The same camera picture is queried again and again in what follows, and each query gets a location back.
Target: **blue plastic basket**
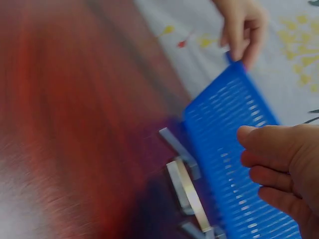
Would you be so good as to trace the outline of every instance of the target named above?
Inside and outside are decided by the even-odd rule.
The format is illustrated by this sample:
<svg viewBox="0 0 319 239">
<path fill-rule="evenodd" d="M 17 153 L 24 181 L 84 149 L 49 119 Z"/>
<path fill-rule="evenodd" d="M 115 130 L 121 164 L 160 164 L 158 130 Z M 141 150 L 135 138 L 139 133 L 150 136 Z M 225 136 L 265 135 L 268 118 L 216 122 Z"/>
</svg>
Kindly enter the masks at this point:
<svg viewBox="0 0 319 239">
<path fill-rule="evenodd" d="M 278 124 L 241 62 L 230 66 L 185 110 L 185 126 L 229 239 L 300 239 L 298 225 L 263 202 L 240 164 L 242 125 Z"/>
</svg>

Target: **white bedsheet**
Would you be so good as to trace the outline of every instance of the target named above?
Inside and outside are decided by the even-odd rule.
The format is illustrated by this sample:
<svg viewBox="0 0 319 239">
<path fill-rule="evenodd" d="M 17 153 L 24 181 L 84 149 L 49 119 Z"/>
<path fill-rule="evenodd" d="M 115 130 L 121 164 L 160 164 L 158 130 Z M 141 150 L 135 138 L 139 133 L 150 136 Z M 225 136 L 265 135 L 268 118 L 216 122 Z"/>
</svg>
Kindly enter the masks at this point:
<svg viewBox="0 0 319 239">
<path fill-rule="evenodd" d="M 196 97 L 227 66 L 227 49 L 218 47 L 221 16 L 209 0 L 135 2 L 183 85 Z M 270 27 L 251 72 L 255 84 L 282 124 L 319 117 L 309 113 L 319 110 L 319 7 L 307 0 L 260 2 L 270 13 Z"/>
</svg>

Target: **fingernail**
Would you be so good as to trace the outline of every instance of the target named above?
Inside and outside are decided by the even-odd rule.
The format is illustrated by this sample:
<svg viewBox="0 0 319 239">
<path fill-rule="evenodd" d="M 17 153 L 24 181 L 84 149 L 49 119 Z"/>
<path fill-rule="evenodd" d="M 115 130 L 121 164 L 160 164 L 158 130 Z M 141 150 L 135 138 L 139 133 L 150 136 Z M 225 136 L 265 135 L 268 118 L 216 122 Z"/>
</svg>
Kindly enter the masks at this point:
<svg viewBox="0 0 319 239">
<path fill-rule="evenodd" d="M 241 60 L 241 53 L 240 53 L 239 50 L 235 50 L 235 51 L 233 52 L 233 60 L 234 60 L 234 61 L 239 61 L 239 60 Z"/>
<path fill-rule="evenodd" d="M 240 143 L 243 143 L 246 140 L 247 136 L 255 129 L 256 128 L 252 126 L 241 126 L 237 131 L 238 141 Z"/>
</svg>

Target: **hand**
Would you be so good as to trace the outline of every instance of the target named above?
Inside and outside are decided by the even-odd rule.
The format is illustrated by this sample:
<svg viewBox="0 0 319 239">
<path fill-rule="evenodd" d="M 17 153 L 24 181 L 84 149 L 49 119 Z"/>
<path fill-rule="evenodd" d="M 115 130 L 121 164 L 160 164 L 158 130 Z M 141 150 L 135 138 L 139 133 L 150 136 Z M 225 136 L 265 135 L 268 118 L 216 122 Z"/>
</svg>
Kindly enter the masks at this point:
<svg viewBox="0 0 319 239">
<path fill-rule="evenodd" d="M 319 126 L 243 126 L 237 137 L 260 198 L 290 215 L 304 239 L 318 239 Z"/>
<path fill-rule="evenodd" d="M 225 19 L 220 45 L 229 44 L 233 60 L 250 70 L 265 40 L 266 11 L 254 0 L 213 1 Z"/>
</svg>

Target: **blurred red surface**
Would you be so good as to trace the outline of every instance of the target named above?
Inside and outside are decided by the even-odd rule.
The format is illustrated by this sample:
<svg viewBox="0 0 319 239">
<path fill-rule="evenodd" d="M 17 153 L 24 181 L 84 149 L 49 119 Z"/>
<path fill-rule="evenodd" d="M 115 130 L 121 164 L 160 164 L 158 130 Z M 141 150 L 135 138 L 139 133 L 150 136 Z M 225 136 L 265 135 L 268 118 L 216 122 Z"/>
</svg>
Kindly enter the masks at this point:
<svg viewBox="0 0 319 239">
<path fill-rule="evenodd" d="M 183 238 L 157 130 L 189 98 L 133 2 L 5 0 L 0 27 L 0 237 Z"/>
</svg>

